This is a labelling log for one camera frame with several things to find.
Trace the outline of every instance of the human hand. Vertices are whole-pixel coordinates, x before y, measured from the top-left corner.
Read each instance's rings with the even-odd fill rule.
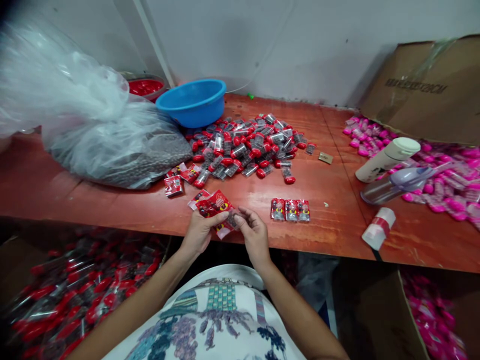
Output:
[[[235,214],[235,221],[240,226],[240,231],[245,238],[245,247],[251,264],[255,270],[260,272],[260,269],[272,264],[267,225],[255,211],[243,206],[239,206],[238,209],[246,215],[247,219]]]
[[[203,217],[198,209],[195,210],[191,215],[190,225],[188,225],[188,230],[178,251],[186,254],[189,258],[196,259],[205,251],[212,239],[210,229],[220,224],[228,216],[229,213],[224,211],[212,217]]]

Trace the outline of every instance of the red blister pack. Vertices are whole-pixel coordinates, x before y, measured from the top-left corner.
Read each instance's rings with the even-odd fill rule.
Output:
[[[310,204],[308,200],[298,200],[298,221],[308,223],[310,221]]]
[[[298,200],[285,200],[285,220],[297,222],[299,220]]]
[[[197,203],[210,197],[210,193],[207,190],[201,190],[195,197],[188,202],[188,206],[195,211],[197,209]]]
[[[188,169],[180,173],[180,177],[189,184],[193,184],[195,179],[199,177],[202,168],[196,164],[190,165]]]
[[[238,230],[239,227],[234,215],[239,214],[239,212],[220,190],[215,191],[209,198],[197,202],[196,206],[205,218],[211,218],[222,212],[229,213],[228,218],[215,227],[216,234],[220,239],[223,239],[230,232]]]
[[[271,218],[275,221],[284,221],[285,200],[275,197],[271,200]]]
[[[169,198],[184,193],[179,175],[165,178],[165,195]]]
[[[169,172],[166,173],[167,178],[174,177],[175,175],[180,175],[180,173],[187,171],[187,165],[184,162],[172,168]]]

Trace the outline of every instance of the wooden table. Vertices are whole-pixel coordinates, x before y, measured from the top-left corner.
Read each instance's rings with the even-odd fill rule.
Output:
[[[351,112],[305,103],[238,95],[225,97],[224,116],[252,118],[273,113],[318,144],[313,156],[300,150],[293,160],[296,183],[286,185],[279,170],[259,179],[236,175],[225,182],[210,178],[205,189],[217,189],[234,205],[257,211],[267,222],[270,246],[342,257],[374,260],[361,234],[377,209],[364,204],[354,176],[365,161],[348,147],[342,134]],[[333,156],[328,165],[319,152]],[[43,151],[37,135],[19,135],[0,154],[0,216],[54,220],[182,236],[191,215],[187,202],[198,190],[185,185],[185,196],[168,199],[163,181],[146,191],[124,190],[82,181],[63,170]],[[311,222],[270,220],[272,198],[310,201]],[[469,223],[433,214],[426,206],[395,200],[388,204],[397,216],[389,239],[380,250],[384,261],[480,273],[480,236]],[[223,241],[241,243],[239,233]]]

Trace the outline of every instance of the small brown label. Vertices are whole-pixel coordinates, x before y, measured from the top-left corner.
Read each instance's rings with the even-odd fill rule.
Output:
[[[332,155],[328,155],[327,153],[321,152],[318,160],[323,161],[324,163],[331,164],[334,160]]]

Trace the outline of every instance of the woman's left hand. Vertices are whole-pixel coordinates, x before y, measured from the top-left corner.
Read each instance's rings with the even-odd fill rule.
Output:
[[[190,225],[183,238],[179,251],[182,251],[189,257],[196,259],[205,251],[212,239],[211,228],[217,226],[229,217],[227,211],[220,212],[212,217],[203,217],[199,210],[195,210],[191,215]]]

